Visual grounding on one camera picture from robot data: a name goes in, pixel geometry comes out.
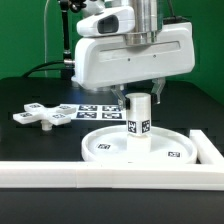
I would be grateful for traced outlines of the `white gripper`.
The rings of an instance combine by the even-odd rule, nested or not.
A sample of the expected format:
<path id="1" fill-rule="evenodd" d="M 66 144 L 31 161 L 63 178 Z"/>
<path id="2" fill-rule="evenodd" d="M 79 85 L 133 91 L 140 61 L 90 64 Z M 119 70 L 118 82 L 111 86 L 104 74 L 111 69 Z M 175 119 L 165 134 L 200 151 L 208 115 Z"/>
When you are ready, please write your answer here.
<path id="1" fill-rule="evenodd" d="M 130 99 L 114 85 L 153 79 L 151 100 L 157 105 L 165 86 L 160 77 L 189 73 L 194 65 L 190 22 L 164 25 L 149 45 L 127 46 L 119 35 L 82 38 L 75 48 L 75 80 L 85 89 L 112 86 L 121 110 L 130 109 Z"/>

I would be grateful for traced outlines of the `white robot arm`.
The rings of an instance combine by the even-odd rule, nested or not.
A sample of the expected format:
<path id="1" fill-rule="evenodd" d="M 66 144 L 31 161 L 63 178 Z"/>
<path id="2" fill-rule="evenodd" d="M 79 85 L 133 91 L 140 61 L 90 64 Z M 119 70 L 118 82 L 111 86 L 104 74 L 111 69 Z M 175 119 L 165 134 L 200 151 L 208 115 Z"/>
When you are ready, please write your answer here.
<path id="1" fill-rule="evenodd" d="M 195 65 L 192 24 L 163 19 L 161 0 L 111 0 L 111 6 L 77 23 L 72 81 L 85 89 L 109 88 L 119 106 L 130 107 L 121 86 L 151 79 L 151 99 L 160 102 L 167 76 Z"/>

